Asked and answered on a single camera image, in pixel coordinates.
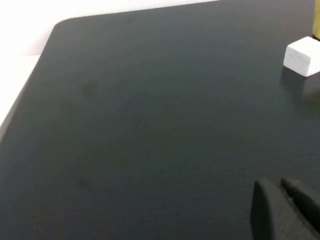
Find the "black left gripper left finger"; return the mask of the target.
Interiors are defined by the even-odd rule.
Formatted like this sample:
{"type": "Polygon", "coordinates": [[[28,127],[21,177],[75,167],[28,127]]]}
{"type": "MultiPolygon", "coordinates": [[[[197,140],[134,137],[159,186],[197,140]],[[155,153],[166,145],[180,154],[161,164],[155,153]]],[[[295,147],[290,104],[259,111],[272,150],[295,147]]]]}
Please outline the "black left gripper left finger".
{"type": "Polygon", "coordinates": [[[310,239],[310,228],[284,191],[267,179],[255,181],[250,225],[254,240],[310,239]]]}

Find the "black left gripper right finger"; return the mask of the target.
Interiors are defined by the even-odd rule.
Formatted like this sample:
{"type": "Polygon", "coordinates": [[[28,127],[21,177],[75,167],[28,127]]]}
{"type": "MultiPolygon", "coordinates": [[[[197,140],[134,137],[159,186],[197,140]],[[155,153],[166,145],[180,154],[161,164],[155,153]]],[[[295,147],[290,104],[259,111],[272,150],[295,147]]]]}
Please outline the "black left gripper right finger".
{"type": "Polygon", "coordinates": [[[320,194],[295,178],[282,178],[284,203],[281,207],[282,240],[320,238],[320,194]]]}

